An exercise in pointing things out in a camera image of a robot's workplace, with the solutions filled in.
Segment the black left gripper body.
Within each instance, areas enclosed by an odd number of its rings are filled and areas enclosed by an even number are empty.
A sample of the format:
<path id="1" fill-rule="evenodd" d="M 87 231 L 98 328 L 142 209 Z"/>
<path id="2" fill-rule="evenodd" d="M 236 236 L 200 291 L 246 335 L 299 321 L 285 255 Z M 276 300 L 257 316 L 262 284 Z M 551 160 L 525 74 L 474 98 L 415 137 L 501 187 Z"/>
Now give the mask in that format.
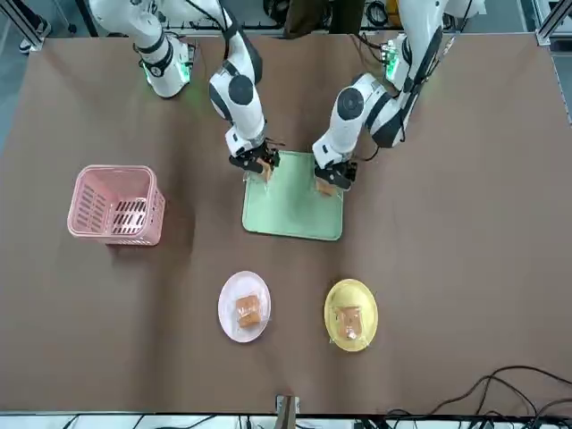
<path id="1" fill-rule="evenodd" d="M 358 164 L 353 161 L 338 163 L 333 166 L 336 182 L 354 182 L 357 176 Z"/>

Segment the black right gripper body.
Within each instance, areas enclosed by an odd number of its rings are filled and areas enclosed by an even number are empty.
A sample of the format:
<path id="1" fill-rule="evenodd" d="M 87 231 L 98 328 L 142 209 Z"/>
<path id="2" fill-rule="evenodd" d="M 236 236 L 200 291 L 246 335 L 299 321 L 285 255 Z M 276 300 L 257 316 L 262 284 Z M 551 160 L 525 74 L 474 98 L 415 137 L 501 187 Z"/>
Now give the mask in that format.
<path id="1" fill-rule="evenodd" d="M 270 147 L 270 145 L 273 144 L 274 141 L 272 139 L 264 139 L 260 146 L 245 152 L 244 166 L 252 167 L 254 164 L 262 163 L 262 166 L 278 167 L 280 164 L 280 154 L 276 148 Z"/>

